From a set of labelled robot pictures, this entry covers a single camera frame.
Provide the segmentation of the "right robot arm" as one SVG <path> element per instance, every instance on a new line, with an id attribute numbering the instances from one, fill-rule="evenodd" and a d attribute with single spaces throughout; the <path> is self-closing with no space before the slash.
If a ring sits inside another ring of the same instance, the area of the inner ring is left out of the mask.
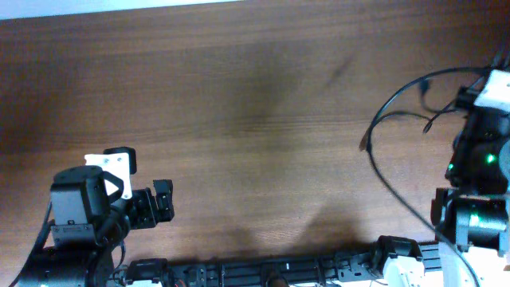
<path id="1" fill-rule="evenodd" d="M 447 286 L 494 286 L 504 280 L 509 251 L 509 114 L 474 108 L 453 143 L 431 222 Z"/>

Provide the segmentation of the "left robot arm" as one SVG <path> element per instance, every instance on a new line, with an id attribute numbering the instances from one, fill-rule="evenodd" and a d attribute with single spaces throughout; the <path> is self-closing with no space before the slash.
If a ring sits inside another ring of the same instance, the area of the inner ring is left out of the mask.
<path id="1" fill-rule="evenodd" d="M 131 230 L 149 229 L 175 216 L 173 183 L 122 196 L 124 182 L 98 166 L 56 174 L 50 188 L 53 220 L 45 221 L 19 286 L 105 286 L 116 268 L 112 251 Z"/>

